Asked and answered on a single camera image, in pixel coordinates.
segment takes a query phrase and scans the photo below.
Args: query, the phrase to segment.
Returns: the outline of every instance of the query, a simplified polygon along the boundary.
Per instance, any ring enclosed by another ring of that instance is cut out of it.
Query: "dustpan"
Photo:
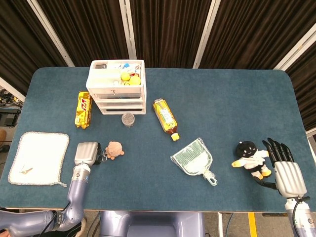
[[[202,174],[211,185],[217,185],[214,173],[209,170],[213,157],[201,138],[197,138],[170,158],[186,174]]]

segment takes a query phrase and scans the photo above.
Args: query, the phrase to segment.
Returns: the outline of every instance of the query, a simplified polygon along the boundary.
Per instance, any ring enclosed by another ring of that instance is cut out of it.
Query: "black curtain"
[[[304,127],[316,127],[316,42],[286,72],[291,77]]]
[[[66,66],[27,1],[0,1],[0,76],[26,95],[41,67]]]
[[[38,0],[76,67],[128,59],[119,0]]]
[[[273,69],[315,13],[315,0],[221,0],[200,68]]]
[[[192,68],[211,0],[131,0],[138,59],[146,67]]]

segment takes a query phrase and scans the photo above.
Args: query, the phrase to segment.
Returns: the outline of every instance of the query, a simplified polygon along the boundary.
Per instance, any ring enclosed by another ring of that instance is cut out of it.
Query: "penguin toy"
[[[266,160],[264,159],[264,157],[269,157],[268,151],[259,151],[253,142],[239,142],[235,154],[239,159],[232,163],[232,167],[243,166],[249,170],[253,178],[258,178],[259,180],[271,175],[271,170],[267,168]]]

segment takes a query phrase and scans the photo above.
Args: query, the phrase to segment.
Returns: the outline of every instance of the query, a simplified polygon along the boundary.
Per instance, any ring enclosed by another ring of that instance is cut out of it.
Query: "yellow floor tape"
[[[248,212],[248,220],[249,220],[250,237],[257,237],[255,213]]]

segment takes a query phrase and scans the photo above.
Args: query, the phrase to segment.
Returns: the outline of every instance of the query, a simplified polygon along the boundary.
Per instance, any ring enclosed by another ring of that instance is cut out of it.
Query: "robot finger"
[[[285,153],[287,154],[288,161],[295,162],[290,149],[283,143],[281,144],[281,146],[282,146],[283,150],[285,151]]]
[[[270,137],[268,137],[268,142],[270,142],[270,144],[272,145],[272,150],[275,152],[277,160],[283,161],[281,154],[280,154],[280,151],[279,151],[276,143],[274,142],[274,140],[272,140]]]
[[[271,160],[271,163],[272,163],[272,167],[274,168],[275,166],[275,162],[277,162],[277,158],[272,150],[272,146],[266,142],[266,141],[262,141],[263,145],[267,148],[267,151],[269,153],[269,157],[270,157],[270,160]]]
[[[275,141],[275,143],[283,161],[288,161],[287,154],[284,152],[281,144],[277,141]]]

